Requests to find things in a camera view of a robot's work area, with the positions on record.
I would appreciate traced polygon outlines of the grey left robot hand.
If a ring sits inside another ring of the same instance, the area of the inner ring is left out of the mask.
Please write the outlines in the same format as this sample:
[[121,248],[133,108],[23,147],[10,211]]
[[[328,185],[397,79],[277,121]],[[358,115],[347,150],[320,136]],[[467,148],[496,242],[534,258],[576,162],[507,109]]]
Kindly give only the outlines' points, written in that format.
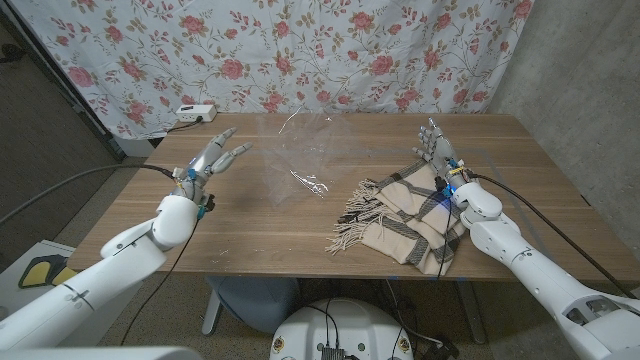
[[214,136],[184,169],[178,169],[176,186],[171,194],[198,203],[205,196],[204,188],[209,179],[228,170],[237,157],[253,147],[251,142],[247,142],[225,151],[225,143],[236,131],[237,128],[232,127]]

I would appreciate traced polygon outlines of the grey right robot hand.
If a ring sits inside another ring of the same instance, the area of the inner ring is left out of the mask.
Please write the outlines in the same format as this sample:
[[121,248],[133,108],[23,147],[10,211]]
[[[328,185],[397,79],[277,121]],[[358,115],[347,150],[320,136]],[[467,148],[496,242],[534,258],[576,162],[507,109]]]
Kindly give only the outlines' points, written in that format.
[[418,137],[421,146],[412,150],[427,162],[434,174],[446,182],[453,192],[469,182],[464,173],[464,161],[433,118],[429,118],[426,126],[420,127]]

